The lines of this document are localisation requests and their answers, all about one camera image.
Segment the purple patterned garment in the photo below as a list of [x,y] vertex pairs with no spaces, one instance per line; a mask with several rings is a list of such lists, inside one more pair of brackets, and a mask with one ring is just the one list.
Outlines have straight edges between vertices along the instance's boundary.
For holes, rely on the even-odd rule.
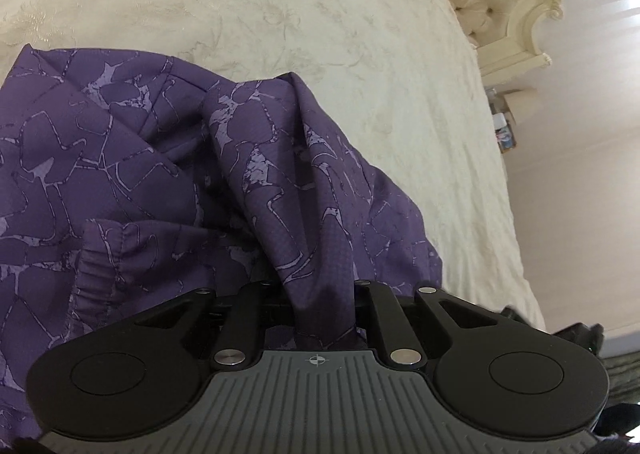
[[414,202],[299,76],[233,82],[137,50],[25,46],[1,88],[1,441],[40,433],[44,352],[186,292],[265,281],[280,346],[356,344],[354,285],[442,284]]

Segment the nightstand with small items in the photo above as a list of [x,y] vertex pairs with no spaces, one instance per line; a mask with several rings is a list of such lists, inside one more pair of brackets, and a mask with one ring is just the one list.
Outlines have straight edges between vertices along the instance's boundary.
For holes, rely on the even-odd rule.
[[541,98],[534,88],[498,92],[486,88],[487,99],[494,120],[495,136],[501,154],[512,151],[518,143],[514,129],[541,110]]

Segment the cream embroidered bedspread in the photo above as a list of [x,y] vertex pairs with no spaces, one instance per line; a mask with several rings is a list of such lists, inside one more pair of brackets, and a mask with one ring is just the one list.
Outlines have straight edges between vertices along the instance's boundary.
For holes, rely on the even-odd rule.
[[238,82],[297,73],[418,205],[445,288],[544,326],[475,50],[448,0],[1,0],[3,69],[25,45],[148,50]]

